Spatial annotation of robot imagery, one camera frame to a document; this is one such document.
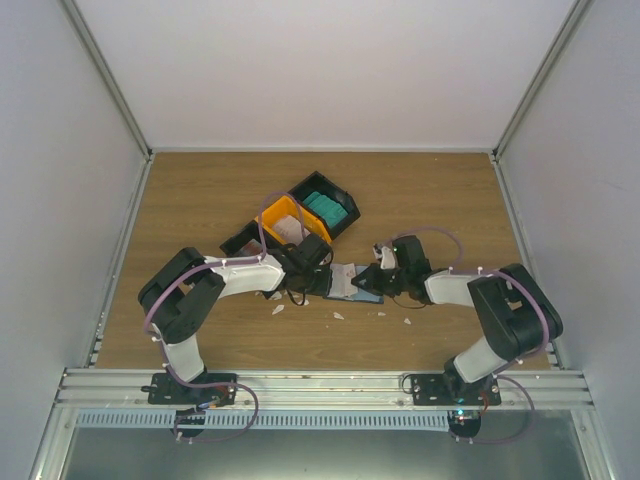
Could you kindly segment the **navy blue card holder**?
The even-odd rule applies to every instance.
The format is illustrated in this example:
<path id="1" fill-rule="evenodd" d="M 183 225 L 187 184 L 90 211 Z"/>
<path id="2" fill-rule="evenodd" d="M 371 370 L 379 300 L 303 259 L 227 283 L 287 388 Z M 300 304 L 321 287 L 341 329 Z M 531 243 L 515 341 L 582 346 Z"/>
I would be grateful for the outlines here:
<path id="1" fill-rule="evenodd" d="M 356 303 L 383 304 L 382 296 L 374 295 L 352 283 L 352 280 L 363 273 L 365 269 L 366 266 L 355 265 L 354 263 L 332 263 L 330 265 L 329 290 L 324 298 Z"/>

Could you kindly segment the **black bin with red cards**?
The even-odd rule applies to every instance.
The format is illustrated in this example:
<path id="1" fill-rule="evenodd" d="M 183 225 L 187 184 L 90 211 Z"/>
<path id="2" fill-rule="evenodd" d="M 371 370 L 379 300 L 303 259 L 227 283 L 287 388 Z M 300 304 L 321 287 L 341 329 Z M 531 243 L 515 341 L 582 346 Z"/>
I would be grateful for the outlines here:
<path id="1" fill-rule="evenodd" d="M 260 236 L 258 223 L 250 221 L 240 231 L 225 240 L 220 245 L 220 250 L 226 257 L 257 257 L 264 251 L 269 252 L 280 246 L 280 243 L 266 230 Z"/>

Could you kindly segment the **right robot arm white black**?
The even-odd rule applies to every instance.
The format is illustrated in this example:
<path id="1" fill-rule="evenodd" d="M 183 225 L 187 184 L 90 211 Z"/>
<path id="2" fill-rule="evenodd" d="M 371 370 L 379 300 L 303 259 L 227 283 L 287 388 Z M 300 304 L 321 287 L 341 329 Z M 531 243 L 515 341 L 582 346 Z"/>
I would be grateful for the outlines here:
<path id="1" fill-rule="evenodd" d="M 524 265 L 487 273 L 434 269 L 415 235 L 374 246 L 376 261 L 352 284 L 378 296 L 402 294 L 422 305 L 458 305 L 475 310 L 483 336 L 447 361 L 443 393 L 464 405 L 489 378 L 544 350 L 564 331 L 562 319 Z"/>

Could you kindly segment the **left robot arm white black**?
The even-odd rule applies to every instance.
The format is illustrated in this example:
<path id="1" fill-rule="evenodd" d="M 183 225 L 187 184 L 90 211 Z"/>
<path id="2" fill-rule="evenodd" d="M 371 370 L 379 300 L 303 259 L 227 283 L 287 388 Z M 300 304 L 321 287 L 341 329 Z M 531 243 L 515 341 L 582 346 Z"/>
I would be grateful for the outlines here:
<path id="1" fill-rule="evenodd" d="M 206 367 L 196 334 L 220 299 L 250 292 L 283 291 L 324 296 L 330 283 L 331 246 L 316 234 L 255 256 L 205 257 L 180 250 L 138 293 L 144 331 L 160 345 L 171 391 L 185 404 L 203 398 Z"/>

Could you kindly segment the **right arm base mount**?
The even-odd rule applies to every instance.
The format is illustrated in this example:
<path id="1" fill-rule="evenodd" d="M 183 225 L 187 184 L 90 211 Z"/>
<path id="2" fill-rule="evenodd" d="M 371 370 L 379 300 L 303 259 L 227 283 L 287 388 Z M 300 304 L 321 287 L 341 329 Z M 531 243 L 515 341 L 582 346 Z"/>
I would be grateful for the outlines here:
<path id="1" fill-rule="evenodd" d="M 446 373 L 409 373 L 399 385 L 416 406 L 480 407 L 502 402 L 497 381 L 488 377 L 465 383 Z"/>

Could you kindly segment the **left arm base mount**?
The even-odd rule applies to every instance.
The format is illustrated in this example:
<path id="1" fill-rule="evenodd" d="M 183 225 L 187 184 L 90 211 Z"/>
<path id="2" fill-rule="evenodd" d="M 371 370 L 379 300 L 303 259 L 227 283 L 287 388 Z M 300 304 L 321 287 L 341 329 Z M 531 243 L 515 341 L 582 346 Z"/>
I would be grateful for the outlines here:
<path id="1" fill-rule="evenodd" d="M 233 373 L 204 373 L 196 379 L 198 384 L 220 383 L 220 386 L 191 388 L 178 383 L 169 373 L 156 373 L 141 391 L 147 394 L 151 405 L 226 406 L 235 401 L 235 388 L 231 383 L 237 380 L 238 376 Z"/>

